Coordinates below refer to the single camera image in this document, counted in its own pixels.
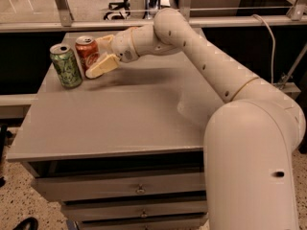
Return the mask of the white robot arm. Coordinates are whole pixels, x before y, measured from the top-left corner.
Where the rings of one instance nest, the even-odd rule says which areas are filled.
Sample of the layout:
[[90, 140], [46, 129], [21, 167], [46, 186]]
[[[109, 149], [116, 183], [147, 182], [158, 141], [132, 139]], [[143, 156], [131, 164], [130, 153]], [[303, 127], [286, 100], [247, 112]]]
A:
[[203, 140], [210, 230], [299, 230], [292, 153], [306, 121], [292, 98], [196, 33], [174, 9], [97, 42], [104, 54], [87, 70], [91, 79], [122, 62], [180, 49], [223, 100]]

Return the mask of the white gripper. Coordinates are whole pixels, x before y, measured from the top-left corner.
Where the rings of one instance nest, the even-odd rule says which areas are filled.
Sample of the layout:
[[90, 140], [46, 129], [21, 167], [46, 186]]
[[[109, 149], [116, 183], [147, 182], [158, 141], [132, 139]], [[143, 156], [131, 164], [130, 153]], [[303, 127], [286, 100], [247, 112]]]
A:
[[85, 71], [85, 75], [89, 79], [96, 79], [113, 71], [119, 66], [119, 59], [122, 62], [132, 62], [139, 59], [133, 44], [132, 31], [133, 28], [128, 28], [116, 35], [109, 34], [96, 38], [101, 51], [112, 51], [115, 55], [103, 53], [99, 56], [97, 61]]

